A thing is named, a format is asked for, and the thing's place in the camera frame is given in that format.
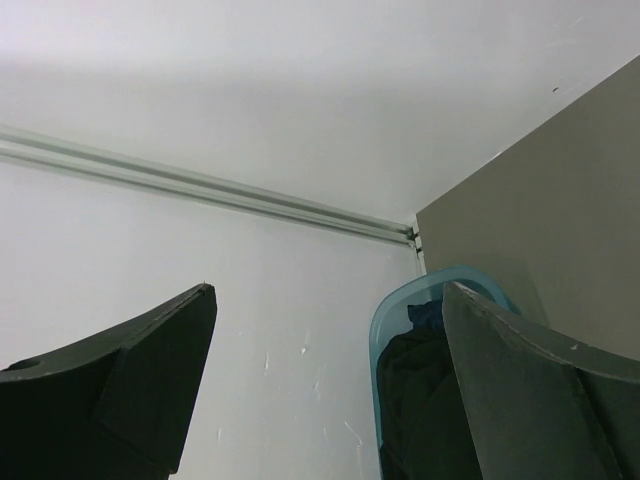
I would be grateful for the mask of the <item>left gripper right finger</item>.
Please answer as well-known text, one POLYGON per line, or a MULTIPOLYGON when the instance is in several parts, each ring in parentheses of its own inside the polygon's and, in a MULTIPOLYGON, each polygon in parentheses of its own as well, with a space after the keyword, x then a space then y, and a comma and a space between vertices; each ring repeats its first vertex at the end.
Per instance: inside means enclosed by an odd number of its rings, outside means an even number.
POLYGON ((639 363, 444 288, 443 316, 486 479, 636 479, 639 363))

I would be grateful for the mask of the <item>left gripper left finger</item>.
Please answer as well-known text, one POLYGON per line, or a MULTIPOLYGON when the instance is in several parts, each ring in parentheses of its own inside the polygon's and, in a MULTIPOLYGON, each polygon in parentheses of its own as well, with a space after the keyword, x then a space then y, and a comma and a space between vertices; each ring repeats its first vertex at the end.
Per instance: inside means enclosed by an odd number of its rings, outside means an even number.
POLYGON ((217 315, 202 283, 1 372, 4 479, 167 479, 181 462, 217 315))

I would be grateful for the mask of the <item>black t shirt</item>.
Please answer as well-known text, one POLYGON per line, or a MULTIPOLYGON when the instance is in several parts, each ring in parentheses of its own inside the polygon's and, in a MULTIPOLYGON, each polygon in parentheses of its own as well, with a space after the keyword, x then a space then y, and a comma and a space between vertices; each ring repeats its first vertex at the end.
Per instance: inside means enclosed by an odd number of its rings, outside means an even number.
POLYGON ((385 479, 483 477, 444 332, 395 336, 376 371, 385 479))

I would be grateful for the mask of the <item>navy blue garment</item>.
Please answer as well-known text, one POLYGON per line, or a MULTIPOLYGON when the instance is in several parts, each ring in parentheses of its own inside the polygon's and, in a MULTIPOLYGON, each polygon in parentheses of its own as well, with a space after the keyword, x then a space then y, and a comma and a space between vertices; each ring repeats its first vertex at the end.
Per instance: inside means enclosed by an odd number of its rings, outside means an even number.
POLYGON ((432 300, 421 305, 408 305, 407 315, 413 329, 444 330, 441 300, 432 300))

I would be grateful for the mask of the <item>blue plastic basket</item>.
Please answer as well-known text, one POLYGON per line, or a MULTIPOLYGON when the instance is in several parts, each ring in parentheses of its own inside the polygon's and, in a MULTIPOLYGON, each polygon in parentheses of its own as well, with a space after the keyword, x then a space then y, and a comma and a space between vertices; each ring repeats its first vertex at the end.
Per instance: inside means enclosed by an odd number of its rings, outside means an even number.
POLYGON ((379 357, 392 338, 414 330, 408 319, 407 306, 421 305, 432 300, 441 300, 443 303, 444 286, 453 281, 462 283, 512 312, 519 310, 497 282, 488 275, 467 266, 449 267, 429 273, 409 282, 385 298, 374 314, 369 333, 373 404, 379 449, 382 444, 376 379, 379 357))

